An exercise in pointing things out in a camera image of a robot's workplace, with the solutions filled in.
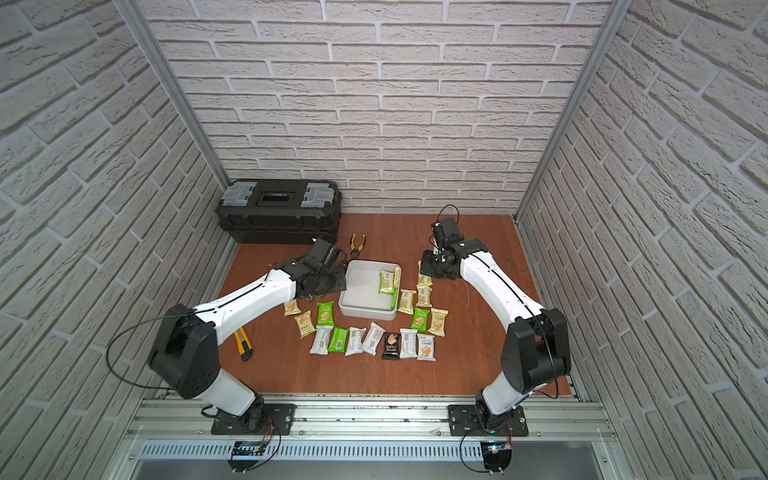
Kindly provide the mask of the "grey storage box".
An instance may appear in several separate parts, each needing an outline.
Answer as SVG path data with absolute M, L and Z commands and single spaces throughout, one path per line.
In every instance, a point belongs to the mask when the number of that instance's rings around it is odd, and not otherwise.
M 379 272 L 394 271 L 398 264 L 370 260 L 352 260 L 347 268 L 347 289 L 339 298 L 341 313 L 348 317 L 392 321 L 397 310 L 391 309 L 391 294 L 378 292 Z

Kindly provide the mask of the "black cookie packet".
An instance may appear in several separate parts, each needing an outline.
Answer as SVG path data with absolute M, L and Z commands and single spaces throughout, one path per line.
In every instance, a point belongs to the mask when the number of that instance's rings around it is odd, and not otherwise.
M 400 347 L 401 334 L 397 332 L 386 332 L 383 338 L 383 360 L 399 360 L 400 359 Z

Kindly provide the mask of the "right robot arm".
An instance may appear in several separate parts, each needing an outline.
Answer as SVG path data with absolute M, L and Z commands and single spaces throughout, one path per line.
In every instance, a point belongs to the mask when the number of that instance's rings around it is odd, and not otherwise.
M 467 239 L 454 218 L 431 225 L 434 247 L 423 252 L 420 273 L 433 279 L 462 279 L 500 320 L 505 340 L 501 373 L 479 395 L 483 413 L 500 417 L 537 389 L 571 372 L 568 325 L 558 309 L 546 309 L 518 287 L 487 247 Z

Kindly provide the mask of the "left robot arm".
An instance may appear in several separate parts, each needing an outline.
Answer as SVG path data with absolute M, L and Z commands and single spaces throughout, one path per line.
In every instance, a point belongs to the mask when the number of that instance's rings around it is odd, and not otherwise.
M 184 399 L 205 401 L 234 417 L 250 415 L 259 409 L 261 397 L 221 367 L 219 346 L 288 301 L 344 291 L 342 253 L 318 239 L 305 254 L 274 265 L 230 294 L 195 307 L 172 307 L 162 317 L 148 366 Z

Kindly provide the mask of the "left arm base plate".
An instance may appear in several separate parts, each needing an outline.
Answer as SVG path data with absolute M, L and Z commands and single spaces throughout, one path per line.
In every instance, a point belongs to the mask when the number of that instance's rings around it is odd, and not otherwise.
M 273 433 L 288 435 L 297 406 L 289 403 L 252 405 L 242 416 L 218 411 L 211 427 L 212 435 L 255 436 Z

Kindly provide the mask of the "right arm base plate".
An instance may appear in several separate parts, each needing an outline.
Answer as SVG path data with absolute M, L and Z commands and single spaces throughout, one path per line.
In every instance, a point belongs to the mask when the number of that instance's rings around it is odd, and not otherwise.
M 501 415 L 494 415 L 479 404 L 450 404 L 447 407 L 450 434 L 486 435 L 522 438 L 529 435 L 527 419 L 521 406 Z

